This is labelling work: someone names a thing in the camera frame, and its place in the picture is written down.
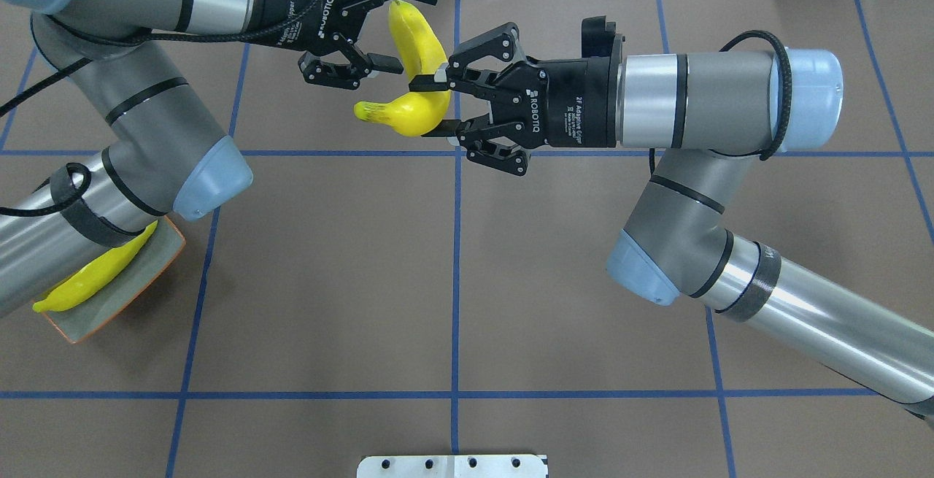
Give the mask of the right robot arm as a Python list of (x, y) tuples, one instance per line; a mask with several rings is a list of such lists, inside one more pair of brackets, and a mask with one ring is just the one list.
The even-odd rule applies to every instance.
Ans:
[(581, 26), (577, 57), (543, 59), (504, 23), (418, 69), (411, 91), (456, 91), (488, 110), (431, 136), (522, 176), (539, 148), (647, 150), (654, 164), (605, 262), (634, 295), (688, 296), (932, 422), (932, 331), (727, 227), (758, 166), (823, 146), (841, 114), (841, 64), (741, 32), (706, 53), (628, 55), (604, 16)]

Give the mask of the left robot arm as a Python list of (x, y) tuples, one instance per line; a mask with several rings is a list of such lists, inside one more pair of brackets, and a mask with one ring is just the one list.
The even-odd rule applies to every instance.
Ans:
[(251, 185), (236, 143), (161, 42), (298, 51), (307, 82), (354, 90), (374, 72), (403, 71), (395, 57), (358, 45), (370, 10), (390, 1), (4, 0), (30, 10), (34, 44), (54, 68), (4, 115), (68, 78), (117, 141), (62, 165), (20, 205), (2, 209), (2, 314), (38, 301), (161, 216), (199, 219)]

